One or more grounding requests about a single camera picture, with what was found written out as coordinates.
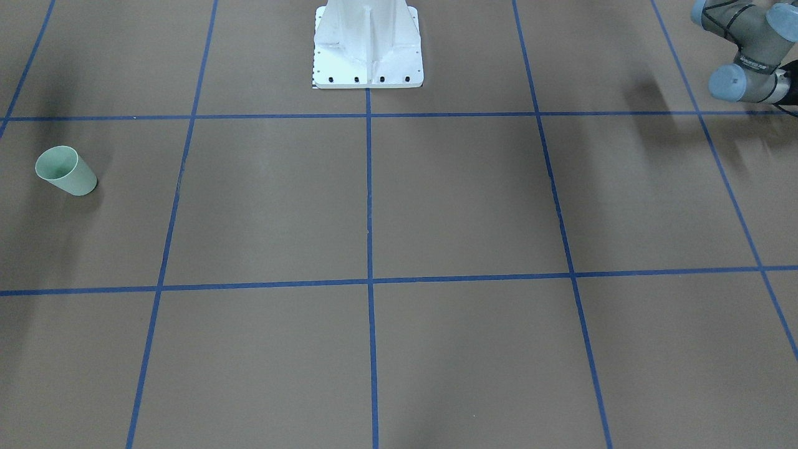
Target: white mounting plate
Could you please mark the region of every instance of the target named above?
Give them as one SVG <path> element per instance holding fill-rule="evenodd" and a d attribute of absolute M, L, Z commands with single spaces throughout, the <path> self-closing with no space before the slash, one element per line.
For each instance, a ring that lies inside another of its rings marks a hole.
<path fill-rule="evenodd" d="M 315 29 L 326 6 L 316 9 Z M 408 6 L 413 22 L 418 25 L 418 10 Z M 401 89 L 424 84 L 424 64 L 420 47 L 394 47 L 374 63 L 373 80 L 368 78 L 366 61 L 347 58 L 339 49 L 314 46 L 314 89 Z"/>

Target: blue joint cap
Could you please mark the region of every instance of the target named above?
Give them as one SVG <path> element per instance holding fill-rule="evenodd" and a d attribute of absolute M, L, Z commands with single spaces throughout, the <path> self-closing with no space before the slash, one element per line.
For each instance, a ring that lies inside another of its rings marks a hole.
<path fill-rule="evenodd" d="M 709 92 L 718 100 L 739 101 L 747 87 L 745 71 L 737 64 L 720 66 L 709 77 Z"/>
<path fill-rule="evenodd" d="M 706 0 L 696 0 L 693 4 L 693 9 L 690 11 L 690 20 L 701 28 L 704 28 L 704 22 L 701 21 L 704 14 L 704 6 L 706 6 Z"/>
<path fill-rule="evenodd" d="M 782 38 L 798 42 L 798 8 L 787 3 L 777 3 L 764 16 L 771 28 Z"/>

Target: grid square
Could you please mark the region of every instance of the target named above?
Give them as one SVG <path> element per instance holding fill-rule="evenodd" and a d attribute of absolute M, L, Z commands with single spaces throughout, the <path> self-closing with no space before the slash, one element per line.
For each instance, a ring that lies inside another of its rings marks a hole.
<path fill-rule="evenodd" d="M 166 292 L 138 449 L 371 447 L 364 286 Z"/>
<path fill-rule="evenodd" d="M 3 298 L 3 449 L 123 447 L 151 309 L 151 293 Z"/>
<path fill-rule="evenodd" d="M 167 282 L 366 276 L 363 119 L 200 120 Z"/>
<path fill-rule="evenodd" d="M 795 339 L 798 337 L 798 272 L 769 272 L 768 278 Z"/>
<path fill-rule="evenodd" d="M 316 9 L 325 0 L 219 3 L 200 113 L 363 113 L 361 89 L 313 89 Z"/>
<path fill-rule="evenodd" d="M 11 122 L 0 141 L 0 290 L 154 285 L 186 121 Z M 85 197 L 39 179 L 70 145 L 97 175 Z"/>
<path fill-rule="evenodd" d="M 798 129 L 787 116 L 705 117 L 766 265 L 798 264 Z"/>
<path fill-rule="evenodd" d="M 373 121 L 376 276 L 566 272 L 532 117 Z"/>
<path fill-rule="evenodd" d="M 5 116 L 30 51 L 44 22 L 49 0 L 0 3 L 0 115 Z"/>
<path fill-rule="evenodd" d="M 376 113 L 532 110 L 511 2 L 412 0 L 421 28 L 424 85 L 376 89 Z"/>
<path fill-rule="evenodd" d="M 798 364 L 759 273 L 579 281 L 615 447 L 790 447 Z"/>
<path fill-rule="evenodd" d="M 211 0 L 56 2 L 15 117 L 192 111 Z"/>
<path fill-rule="evenodd" d="M 577 271 L 756 264 L 695 117 L 545 117 Z"/>
<path fill-rule="evenodd" d="M 674 44 L 682 69 L 690 84 L 699 109 L 703 111 L 773 111 L 770 105 L 731 103 L 717 100 L 709 93 L 709 76 L 718 67 L 731 64 L 737 54 L 736 46 L 729 41 L 704 31 L 690 20 L 693 2 L 656 2 L 671 42 Z M 750 3 L 769 8 L 774 2 L 753 0 Z M 784 63 L 798 58 L 798 49 L 792 49 Z"/>
<path fill-rule="evenodd" d="M 569 280 L 375 286 L 380 447 L 598 447 Z"/>
<path fill-rule="evenodd" d="M 693 110 L 650 3 L 522 0 L 518 9 L 542 111 Z"/>

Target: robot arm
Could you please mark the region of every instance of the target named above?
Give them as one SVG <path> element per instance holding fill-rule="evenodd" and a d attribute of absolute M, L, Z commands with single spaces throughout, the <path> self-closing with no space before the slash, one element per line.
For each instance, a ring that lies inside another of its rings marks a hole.
<path fill-rule="evenodd" d="M 798 0 L 766 10 L 742 0 L 697 0 L 697 25 L 737 45 L 733 64 L 709 78 L 709 92 L 726 101 L 798 105 L 798 61 L 779 67 L 798 42 Z"/>

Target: light green plastic cup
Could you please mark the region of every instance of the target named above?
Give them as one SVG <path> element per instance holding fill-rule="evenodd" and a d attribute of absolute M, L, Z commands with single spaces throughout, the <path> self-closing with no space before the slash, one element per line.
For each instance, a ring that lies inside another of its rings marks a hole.
<path fill-rule="evenodd" d="M 59 189 L 82 197 L 97 186 L 97 176 L 70 146 L 48 149 L 36 160 L 36 174 Z"/>

